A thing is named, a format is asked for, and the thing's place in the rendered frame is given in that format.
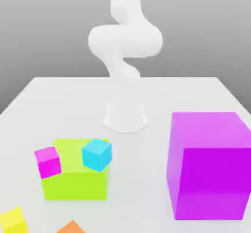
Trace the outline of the small magenta cube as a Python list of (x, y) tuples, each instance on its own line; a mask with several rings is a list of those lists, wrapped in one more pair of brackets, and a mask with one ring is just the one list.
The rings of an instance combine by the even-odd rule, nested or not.
[(34, 153), (41, 179), (62, 173), (60, 157), (55, 146), (39, 149)]

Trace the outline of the small yellow cube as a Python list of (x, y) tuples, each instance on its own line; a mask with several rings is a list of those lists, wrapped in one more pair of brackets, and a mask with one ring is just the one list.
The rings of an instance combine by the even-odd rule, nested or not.
[(20, 207), (16, 207), (0, 215), (3, 233), (28, 233), (24, 215)]

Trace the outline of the small orange cube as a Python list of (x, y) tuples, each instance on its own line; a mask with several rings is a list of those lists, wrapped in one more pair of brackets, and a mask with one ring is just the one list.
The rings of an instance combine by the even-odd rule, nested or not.
[(85, 233), (85, 231), (74, 221), (70, 221), (61, 227), (56, 233)]

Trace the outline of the large lime green box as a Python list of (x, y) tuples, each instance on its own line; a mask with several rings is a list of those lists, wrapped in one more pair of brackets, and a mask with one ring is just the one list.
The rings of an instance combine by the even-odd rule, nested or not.
[(53, 145), (62, 173), (41, 180), (46, 200), (106, 200), (110, 164), (98, 172), (83, 166), (82, 148), (91, 138), (57, 138)]

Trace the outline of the small cyan cube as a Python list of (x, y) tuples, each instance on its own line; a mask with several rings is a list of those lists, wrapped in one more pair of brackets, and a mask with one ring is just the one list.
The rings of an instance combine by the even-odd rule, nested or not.
[(82, 148), (83, 166), (102, 172), (112, 160), (112, 144), (102, 139), (91, 139)]

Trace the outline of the large purple box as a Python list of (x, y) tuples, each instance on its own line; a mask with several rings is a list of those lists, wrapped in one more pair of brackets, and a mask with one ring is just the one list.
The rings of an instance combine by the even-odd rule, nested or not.
[(251, 129), (234, 112), (174, 112), (167, 183), (176, 220), (241, 220), (251, 194)]

